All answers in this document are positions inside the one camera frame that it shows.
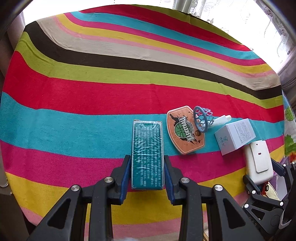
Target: plastic wrap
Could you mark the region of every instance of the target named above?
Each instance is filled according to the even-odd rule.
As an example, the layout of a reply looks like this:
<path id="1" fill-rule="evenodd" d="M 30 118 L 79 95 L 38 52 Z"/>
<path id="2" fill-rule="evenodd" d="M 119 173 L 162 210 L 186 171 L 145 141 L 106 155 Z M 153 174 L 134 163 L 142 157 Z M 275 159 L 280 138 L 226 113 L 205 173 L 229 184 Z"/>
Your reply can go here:
<path id="1" fill-rule="evenodd" d="M 161 121 L 133 122 L 131 154 L 131 187 L 163 189 L 164 157 Z"/>

